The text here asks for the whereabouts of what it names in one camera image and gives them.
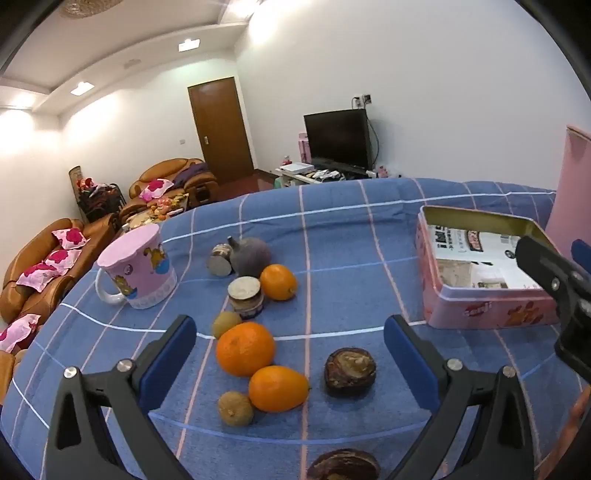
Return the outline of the right hand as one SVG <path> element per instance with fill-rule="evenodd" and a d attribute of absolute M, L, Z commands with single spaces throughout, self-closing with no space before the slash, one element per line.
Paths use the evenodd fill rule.
<path fill-rule="evenodd" d="M 545 462 L 539 469 L 538 479 L 546 479 L 550 473 L 555 469 L 559 460 L 564 456 L 568 450 L 576 434 L 579 431 L 579 424 L 587 410 L 590 400 L 590 388 L 587 387 L 579 396 L 575 404 L 572 406 L 568 419 L 561 431 L 558 441 L 550 452 Z"/>

